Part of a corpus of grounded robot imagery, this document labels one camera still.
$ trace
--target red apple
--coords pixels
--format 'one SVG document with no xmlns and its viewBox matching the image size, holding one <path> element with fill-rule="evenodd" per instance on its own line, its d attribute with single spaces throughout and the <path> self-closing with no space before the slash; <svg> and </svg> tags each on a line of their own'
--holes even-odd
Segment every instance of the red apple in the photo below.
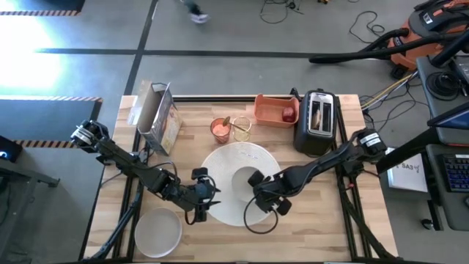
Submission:
<svg viewBox="0 0 469 264">
<path fill-rule="evenodd" d="M 281 119 L 284 122 L 294 122 L 295 121 L 295 110 L 292 107 L 285 107 L 281 113 Z"/>
</svg>

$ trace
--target vacuum hose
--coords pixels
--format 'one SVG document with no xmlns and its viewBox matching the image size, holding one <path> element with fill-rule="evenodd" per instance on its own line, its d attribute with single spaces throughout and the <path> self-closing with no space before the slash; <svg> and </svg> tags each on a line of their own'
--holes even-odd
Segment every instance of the vacuum hose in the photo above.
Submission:
<svg viewBox="0 0 469 264">
<path fill-rule="evenodd" d="M 390 56 L 392 54 L 401 53 L 408 51 L 413 48 L 417 48 L 423 45 L 431 43 L 439 43 L 444 40 L 454 40 L 457 37 L 461 36 L 461 33 L 449 33 L 449 34 L 434 34 L 432 36 L 423 37 L 420 40 L 414 40 L 412 42 L 406 43 L 401 46 L 393 48 L 383 48 L 376 51 L 368 51 L 369 46 L 374 45 L 378 40 L 370 44 L 368 47 L 359 52 L 346 53 L 346 54 L 314 54 L 309 58 L 310 63 L 318 64 L 328 64 L 328 63 L 338 63 L 338 62 L 348 62 L 354 59 L 382 59 L 384 56 Z"/>
<path fill-rule="evenodd" d="M 379 45 L 381 45 L 382 43 L 387 42 L 392 37 L 406 37 L 408 35 L 409 35 L 409 29 L 391 30 L 390 32 L 383 34 L 381 37 L 378 37 L 377 40 L 373 41 L 370 45 L 368 45 L 366 48 L 362 49 L 359 52 L 372 51 L 375 48 L 377 48 Z"/>
</svg>

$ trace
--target toaster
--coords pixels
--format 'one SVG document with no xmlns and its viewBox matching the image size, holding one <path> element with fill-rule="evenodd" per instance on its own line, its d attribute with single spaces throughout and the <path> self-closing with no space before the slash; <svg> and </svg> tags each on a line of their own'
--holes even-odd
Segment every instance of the toaster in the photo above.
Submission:
<svg viewBox="0 0 469 264">
<path fill-rule="evenodd" d="M 322 89 L 303 97 L 295 124 L 293 144 L 300 153 L 324 155 L 336 140 L 338 98 Z"/>
</svg>

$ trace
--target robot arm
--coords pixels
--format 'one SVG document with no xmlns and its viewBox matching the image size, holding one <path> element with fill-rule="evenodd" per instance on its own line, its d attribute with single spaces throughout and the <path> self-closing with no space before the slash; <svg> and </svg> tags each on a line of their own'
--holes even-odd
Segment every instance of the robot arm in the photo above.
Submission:
<svg viewBox="0 0 469 264">
<path fill-rule="evenodd" d="M 137 155 L 128 153 L 117 146 L 109 137 L 106 126 L 90 120 L 83 121 L 73 132 L 72 143 L 88 153 L 99 153 L 101 163 L 114 161 L 116 167 L 128 177 L 137 177 L 149 192 L 163 200 L 171 201 L 185 212 L 196 210 L 194 221 L 206 221 L 206 210 L 211 205 L 215 192 L 219 191 L 210 183 L 206 168 L 193 170 L 192 180 L 196 184 L 184 186 L 177 175 L 156 166 L 147 166 Z"/>
<path fill-rule="evenodd" d="M 365 128 L 355 132 L 337 150 L 309 164 L 291 166 L 268 177 L 257 171 L 248 182 L 254 188 L 256 205 L 261 210 L 276 210 L 284 216 L 292 206 L 287 198 L 298 195 L 313 177 L 338 165 L 345 170 L 345 175 L 358 175 L 363 171 L 362 162 L 379 160 L 385 155 L 386 148 L 375 130 Z"/>
</svg>

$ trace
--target black mat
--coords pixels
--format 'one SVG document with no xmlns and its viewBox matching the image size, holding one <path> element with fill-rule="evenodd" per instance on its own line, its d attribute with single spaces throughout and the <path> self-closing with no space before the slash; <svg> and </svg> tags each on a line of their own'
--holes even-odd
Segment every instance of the black mat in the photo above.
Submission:
<svg viewBox="0 0 469 264">
<path fill-rule="evenodd" d="M 0 100 L 0 135 L 24 147 L 72 147 L 70 135 L 96 120 L 100 105 L 100 98 Z"/>
<path fill-rule="evenodd" d="M 84 2 L 85 0 L 0 0 L 0 15 L 77 15 Z"/>
</svg>

